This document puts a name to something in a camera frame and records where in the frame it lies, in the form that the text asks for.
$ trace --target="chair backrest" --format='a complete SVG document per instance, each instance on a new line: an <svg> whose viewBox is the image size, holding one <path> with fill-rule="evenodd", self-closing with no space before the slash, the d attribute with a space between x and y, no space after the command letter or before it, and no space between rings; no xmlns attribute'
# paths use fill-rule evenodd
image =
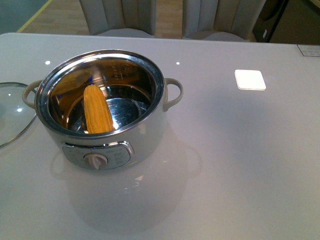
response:
<svg viewBox="0 0 320 240"><path fill-rule="evenodd" d="M200 31L248 39L266 0L183 0L182 37Z"/></svg>
<svg viewBox="0 0 320 240"><path fill-rule="evenodd" d="M80 0L89 33L137 29L156 33L157 0Z"/></svg>

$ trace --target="white square light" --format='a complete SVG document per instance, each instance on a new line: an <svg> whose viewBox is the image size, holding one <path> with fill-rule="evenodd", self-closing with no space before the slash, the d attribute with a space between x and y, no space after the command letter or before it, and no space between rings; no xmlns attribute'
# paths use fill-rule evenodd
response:
<svg viewBox="0 0 320 240"><path fill-rule="evenodd" d="M258 70L237 69L235 70L234 75L239 89L258 91L266 89L264 78Z"/></svg>

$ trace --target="pot handle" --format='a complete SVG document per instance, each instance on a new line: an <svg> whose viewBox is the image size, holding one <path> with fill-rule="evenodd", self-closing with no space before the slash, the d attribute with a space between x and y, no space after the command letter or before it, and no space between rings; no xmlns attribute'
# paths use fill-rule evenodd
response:
<svg viewBox="0 0 320 240"><path fill-rule="evenodd" d="M166 112L168 111L169 108L171 108L172 106L176 105L178 102L180 102L180 100L182 99L182 96L184 95L184 88L182 87L182 84L173 78L165 78L164 79L165 85L167 87L167 85L172 84L172 85L176 85L179 90L180 90L180 94L177 98L168 101L168 88L166 89L166 95L165 95L165 99L164 99L164 103L163 103L163 111Z"/></svg>
<svg viewBox="0 0 320 240"><path fill-rule="evenodd" d="M34 103L28 101L28 95L29 95L29 93L30 93L33 89L39 87L39 85L40 85L41 82L42 82L42 80L34 81L34 82L31 83L30 85L28 85L28 86L25 88L25 90L23 91L23 93L22 93L22 100L23 100L24 103L25 103L27 106L29 106L30 108L35 109L36 107L35 107L35 104L34 104Z"/></svg>

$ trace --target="corn on the cob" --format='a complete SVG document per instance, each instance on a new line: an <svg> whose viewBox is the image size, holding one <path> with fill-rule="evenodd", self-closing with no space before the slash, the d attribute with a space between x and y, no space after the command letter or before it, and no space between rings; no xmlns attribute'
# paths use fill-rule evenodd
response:
<svg viewBox="0 0 320 240"><path fill-rule="evenodd" d="M110 109L97 85L92 84L84 89L83 101L86 127L90 134L114 130Z"/></svg>

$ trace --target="white knob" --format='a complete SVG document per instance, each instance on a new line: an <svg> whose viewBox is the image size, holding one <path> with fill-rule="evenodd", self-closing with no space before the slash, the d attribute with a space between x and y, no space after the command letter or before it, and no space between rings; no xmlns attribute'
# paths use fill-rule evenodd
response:
<svg viewBox="0 0 320 240"><path fill-rule="evenodd" d="M99 170L108 164L108 159L98 153L88 153L83 157L83 160L91 168Z"/></svg>

